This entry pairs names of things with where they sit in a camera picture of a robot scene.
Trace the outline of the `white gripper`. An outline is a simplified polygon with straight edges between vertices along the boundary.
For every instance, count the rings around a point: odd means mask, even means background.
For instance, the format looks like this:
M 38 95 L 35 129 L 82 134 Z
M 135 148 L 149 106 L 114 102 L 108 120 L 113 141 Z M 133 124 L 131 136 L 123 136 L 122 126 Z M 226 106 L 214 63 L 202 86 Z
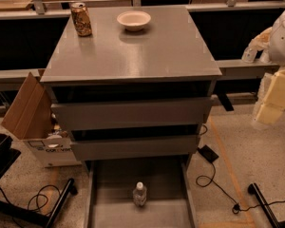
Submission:
M 248 47 L 257 52 L 269 51 L 272 28 L 266 28 L 254 39 Z M 285 111 L 285 66 L 276 73 L 266 73 L 261 80 L 257 102 L 253 111 L 253 126 L 273 125 Z

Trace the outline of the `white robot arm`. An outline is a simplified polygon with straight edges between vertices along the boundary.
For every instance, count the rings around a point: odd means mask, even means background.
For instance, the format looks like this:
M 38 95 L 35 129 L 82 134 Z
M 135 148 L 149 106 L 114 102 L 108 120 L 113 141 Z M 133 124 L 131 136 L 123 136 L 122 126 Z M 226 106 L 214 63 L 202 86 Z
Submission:
M 249 49 L 262 50 L 266 59 L 279 65 L 272 76 L 260 84 L 253 124 L 258 129 L 273 125 L 285 111 L 285 10 L 274 24 L 251 40 Z

